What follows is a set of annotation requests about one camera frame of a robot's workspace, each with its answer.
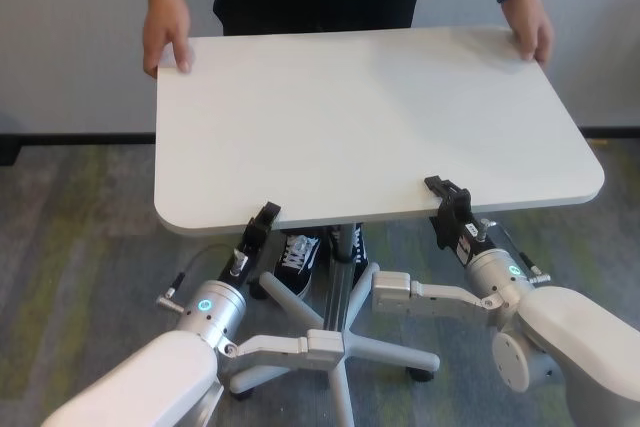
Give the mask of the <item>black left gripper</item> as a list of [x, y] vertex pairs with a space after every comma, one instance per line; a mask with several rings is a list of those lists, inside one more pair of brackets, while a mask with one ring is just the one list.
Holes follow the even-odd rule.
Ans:
[[280, 212], [280, 206], [267, 202], [248, 223], [248, 233], [244, 233], [219, 275], [219, 280], [240, 290], [245, 285], [249, 291], [256, 290], [258, 275], [255, 269], [260, 263], [267, 237]]

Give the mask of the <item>person's right hand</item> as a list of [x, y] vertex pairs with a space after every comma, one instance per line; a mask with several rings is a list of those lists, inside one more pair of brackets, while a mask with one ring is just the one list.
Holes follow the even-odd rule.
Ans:
[[192, 54], [188, 42], [189, 11], [184, 5], [151, 5], [143, 27], [143, 70], [156, 79], [164, 49], [170, 46], [177, 70], [189, 73]]

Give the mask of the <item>person's left hand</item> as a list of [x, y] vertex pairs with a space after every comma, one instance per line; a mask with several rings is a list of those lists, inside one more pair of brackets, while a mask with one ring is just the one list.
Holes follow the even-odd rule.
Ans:
[[520, 57], [545, 65], [551, 58], [554, 32], [542, 0], [506, 0], [502, 12], [514, 34]]

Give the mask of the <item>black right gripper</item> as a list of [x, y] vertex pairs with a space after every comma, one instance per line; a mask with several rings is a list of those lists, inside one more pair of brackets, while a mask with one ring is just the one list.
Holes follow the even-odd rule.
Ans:
[[450, 180], [439, 176], [426, 177], [426, 187], [442, 201], [437, 216], [429, 218], [437, 246], [450, 248], [463, 266], [478, 255], [494, 249], [488, 235], [480, 238], [480, 223], [471, 210], [471, 195]]

